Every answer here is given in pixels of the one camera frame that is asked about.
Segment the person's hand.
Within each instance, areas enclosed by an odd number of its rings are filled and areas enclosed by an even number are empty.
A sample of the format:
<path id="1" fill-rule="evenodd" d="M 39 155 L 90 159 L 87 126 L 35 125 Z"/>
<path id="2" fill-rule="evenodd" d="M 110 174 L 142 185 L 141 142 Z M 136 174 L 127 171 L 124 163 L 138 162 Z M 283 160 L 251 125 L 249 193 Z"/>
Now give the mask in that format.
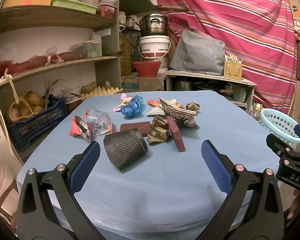
<path id="1" fill-rule="evenodd" d="M 295 198 L 292 202 L 291 207 L 289 208 L 289 213 L 288 213 L 287 219 L 291 219 L 294 216 L 294 213 L 296 212 L 296 210 L 300 204 L 300 191 L 295 189 L 293 192 L 293 196 Z"/>

